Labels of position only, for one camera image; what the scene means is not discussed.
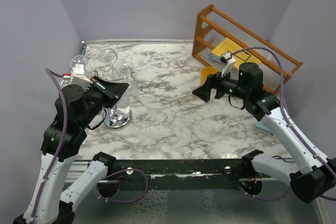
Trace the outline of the yellow plastic wine glass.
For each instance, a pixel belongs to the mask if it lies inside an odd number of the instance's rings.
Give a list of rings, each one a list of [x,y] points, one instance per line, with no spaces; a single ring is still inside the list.
[[[207,80],[207,77],[210,75],[210,74],[216,74],[218,72],[218,70],[214,67],[205,67],[202,69],[201,71],[201,75],[200,75],[200,83],[201,85],[203,85],[206,80]]]

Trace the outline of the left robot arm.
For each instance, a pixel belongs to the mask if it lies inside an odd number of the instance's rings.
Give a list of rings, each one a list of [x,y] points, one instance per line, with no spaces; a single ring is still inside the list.
[[[69,188],[64,184],[71,165],[87,137],[86,129],[102,110],[113,107],[128,89],[128,83],[113,83],[98,77],[88,87],[69,84],[59,90],[52,124],[44,132],[41,167],[27,210],[14,223],[72,223],[80,203],[100,179],[115,175],[109,155],[94,160]]]

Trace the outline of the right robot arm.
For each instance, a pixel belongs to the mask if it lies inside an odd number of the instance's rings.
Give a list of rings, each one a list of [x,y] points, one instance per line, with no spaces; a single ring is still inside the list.
[[[211,91],[215,98],[227,94],[242,99],[243,109],[267,127],[280,141],[294,162],[285,163],[256,150],[243,157],[241,171],[246,177],[258,173],[271,176],[287,186],[303,202],[310,203],[335,186],[335,159],[330,159],[314,146],[280,106],[280,101],[263,89],[263,72],[255,63],[239,67],[238,80],[230,74],[210,74],[205,83],[192,93],[208,102]]]

